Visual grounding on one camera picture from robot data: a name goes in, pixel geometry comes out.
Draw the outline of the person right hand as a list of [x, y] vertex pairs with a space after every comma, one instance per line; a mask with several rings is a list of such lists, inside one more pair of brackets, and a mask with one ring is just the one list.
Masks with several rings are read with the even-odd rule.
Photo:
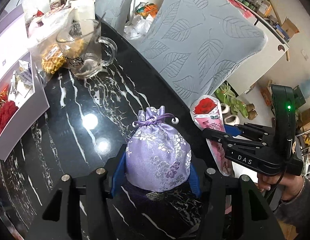
[[282, 191], [282, 200], [284, 201], [292, 200], [298, 196], [304, 185], [303, 176], [294, 176], [287, 173], [277, 174], [273, 177], [258, 173], [257, 177], [258, 188], [262, 191], [270, 191], [271, 186], [276, 183], [284, 186], [284, 190]]

